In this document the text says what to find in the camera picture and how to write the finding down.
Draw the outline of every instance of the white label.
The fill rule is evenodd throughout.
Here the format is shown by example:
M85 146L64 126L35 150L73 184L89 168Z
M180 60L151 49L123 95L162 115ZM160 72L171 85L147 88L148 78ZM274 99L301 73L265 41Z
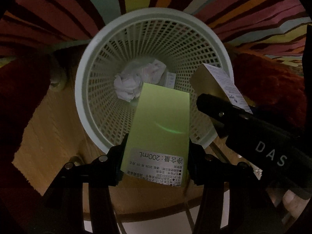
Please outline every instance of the white label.
M183 157L132 148L125 173L151 182L180 187L183 165Z
M175 73L167 72L165 87L174 89L176 75Z
M220 85L224 93L227 95L231 104L244 109L248 113L252 113L243 95L239 92L230 77L223 71L223 69L206 63L204 63L204 65Z

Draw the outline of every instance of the striped fabric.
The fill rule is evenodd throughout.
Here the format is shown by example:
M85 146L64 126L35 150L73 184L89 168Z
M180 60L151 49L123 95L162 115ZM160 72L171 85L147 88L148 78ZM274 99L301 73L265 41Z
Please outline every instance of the striped fabric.
M120 15L145 7L192 14L238 51L301 73L311 19L299 0L14 0L0 20L0 56L87 41Z

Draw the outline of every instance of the trash can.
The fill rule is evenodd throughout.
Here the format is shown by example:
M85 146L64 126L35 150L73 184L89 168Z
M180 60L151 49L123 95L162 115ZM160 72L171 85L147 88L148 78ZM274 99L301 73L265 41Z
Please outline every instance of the trash can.
M230 58L217 35L202 21L168 8L147 8L107 24L86 48L76 75L75 102L91 140L105 153L129 132L135 106L118 99L115 75L134 59L157 59L176 73L174 88L190 93L190 138L207 147L216 137L208 116L197 110L189 83L202 63L233 78Z

